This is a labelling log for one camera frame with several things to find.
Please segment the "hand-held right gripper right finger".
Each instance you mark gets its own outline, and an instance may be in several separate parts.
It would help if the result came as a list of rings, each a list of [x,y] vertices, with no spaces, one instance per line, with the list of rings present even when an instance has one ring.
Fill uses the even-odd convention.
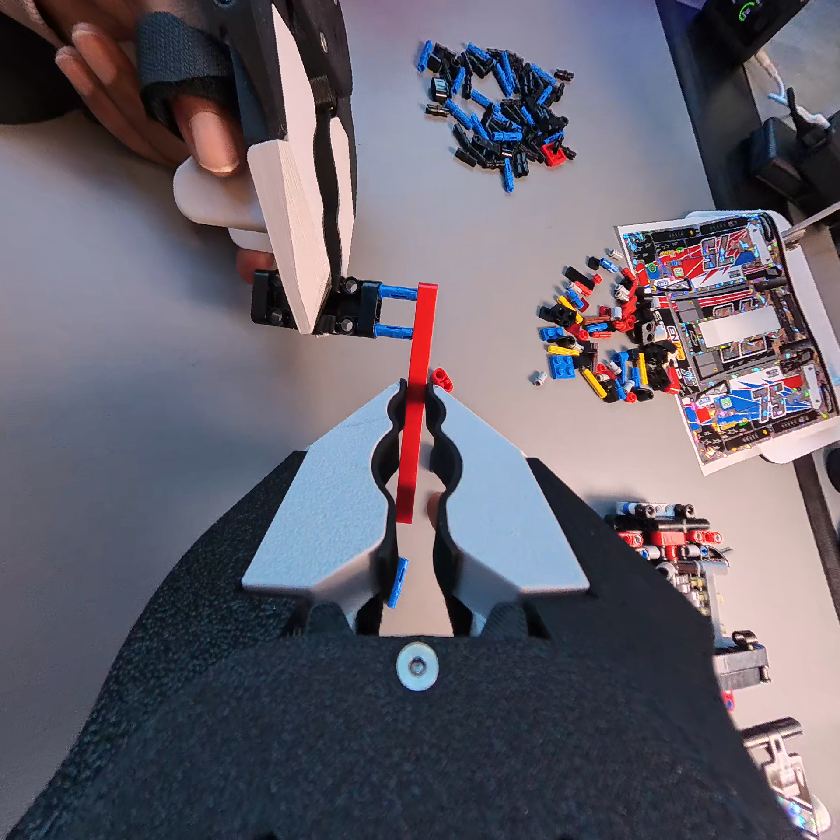
[[[434,571],[454,634],[480,634],[502,603],[586,593],[591,584],[518,446],[428,385],[429,468],[444,484]]]

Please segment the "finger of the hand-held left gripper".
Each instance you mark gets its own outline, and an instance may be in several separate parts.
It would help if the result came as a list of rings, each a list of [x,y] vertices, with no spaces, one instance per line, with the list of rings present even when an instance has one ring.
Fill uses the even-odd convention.
[[[297,329],[312,334],[331,275],[313,155],[317,116],[298,45],[274,6],[269,32],[276,46],[268,68],[279,72],[286,133],[251,146],[248,167]]]
[[[322,232],[331,273],[348,273],[355,218],[356,153],[348,108],[321,108],[313,141]]]

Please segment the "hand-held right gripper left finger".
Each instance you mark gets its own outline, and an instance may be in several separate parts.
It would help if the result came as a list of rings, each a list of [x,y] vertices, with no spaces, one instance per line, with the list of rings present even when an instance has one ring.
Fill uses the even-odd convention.
[[[247,592],[338,605],[350,625],[393,583],[406,383],[362,405],[306,450],[241,579]]]

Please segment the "black lego frame block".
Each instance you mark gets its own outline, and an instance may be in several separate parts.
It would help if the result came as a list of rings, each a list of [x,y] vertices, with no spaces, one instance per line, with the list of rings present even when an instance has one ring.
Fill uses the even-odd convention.
[[[381,283],[354,277],[332,278],[314,335],[348,335],[372,339],[382,309]],[[254,272],[250,317],[256,324],[298,330],[277,270]]]

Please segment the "long red lego beam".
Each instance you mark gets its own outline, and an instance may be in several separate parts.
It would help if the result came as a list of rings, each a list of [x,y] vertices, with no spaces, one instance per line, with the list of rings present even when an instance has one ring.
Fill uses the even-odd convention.
[[[417,287],[413,346],[406,385],[405,423],[395,497],[395,519],[404,524],[413,522],[437,294],[438,286],[435,284],[420,283]]]

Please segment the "partly built lego car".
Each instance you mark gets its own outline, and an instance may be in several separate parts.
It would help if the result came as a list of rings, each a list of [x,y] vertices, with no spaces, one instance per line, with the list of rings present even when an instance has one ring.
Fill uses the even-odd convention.
[[[729,572],[731,550],[706,518],[688,503],[619,501],[605,522],[707,619],[712,665],[728,712],[735,710],[735,690],[770,683],[767,649],[756,634],[748,629],[728,633],[721,621],[718,581]],[[792,717],[739,731],[794,827],[803,838],[823,838],[832,817],[811,793],[802,757],[791,750],[791,742],[802,733],[801,723]]]

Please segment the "person's left hand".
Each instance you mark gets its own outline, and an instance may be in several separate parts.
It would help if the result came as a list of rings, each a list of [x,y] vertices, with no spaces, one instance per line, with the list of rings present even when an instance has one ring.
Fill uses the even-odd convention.
[[[124,50],[135,42],[144,14],[165,12],[202,26],[197,2],[42,1],[36,5],[65,43],[56,53],[58,68],[92,115],[132,152],[171,167],[191,156],[219,177],[243,169],[245,142],[230,113],[204,98],[180,96],[171,105],[181,135],[177,138],[146,113],[137,70]]]

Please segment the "pile of black blue pegs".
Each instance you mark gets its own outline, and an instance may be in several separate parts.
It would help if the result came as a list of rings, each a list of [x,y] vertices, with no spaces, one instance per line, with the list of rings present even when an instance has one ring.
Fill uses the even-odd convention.
[[[546,143],[560,140],[567,163],[575,160],[566,140],[570,120],[557,110],[574,80],[572,70],[548,71],[508,49],[469,41],[457,51],[433,40],[418,51],[416,70],[429,75],[425,115],[449,122],[455,159],[499,174],[506,194],[533,165],[561,166],[543,162]]]

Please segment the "pile of mixed coloured bricks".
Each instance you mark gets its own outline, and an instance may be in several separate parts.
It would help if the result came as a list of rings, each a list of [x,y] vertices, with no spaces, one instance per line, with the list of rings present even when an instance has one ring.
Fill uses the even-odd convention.
[[[676,322],[683,272],[654,252],[591,256],[565,266],[554,302],[538,309],[548,380],[585,381],[604,403],[645,403],[658,393],[688,398],[697,385]]]

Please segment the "grey metal bar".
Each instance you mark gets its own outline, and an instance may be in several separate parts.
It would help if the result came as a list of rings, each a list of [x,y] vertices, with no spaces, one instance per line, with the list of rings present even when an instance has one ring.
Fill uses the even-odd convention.
[[[827,207],[825,207],[820,212],[811,215],[807,218],[804,218],[800,222],[794,224],[792,227],[786,229],[782,233],[782,240],[784,242],[784,246],[789,249],[793,250],[799,247],[803,237],[807,233],[808,229],[831,220],[839,214],[839,207],[840,202],[837,201]]]

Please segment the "black charger adapter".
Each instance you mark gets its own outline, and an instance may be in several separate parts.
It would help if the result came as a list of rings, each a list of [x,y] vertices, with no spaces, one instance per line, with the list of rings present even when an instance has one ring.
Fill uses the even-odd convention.
[[[839,112],[811,122],[792,88],[785,96],[792,124],[772,117],[752,132],[749,174],[803,210],[822,210],[839,200]]]

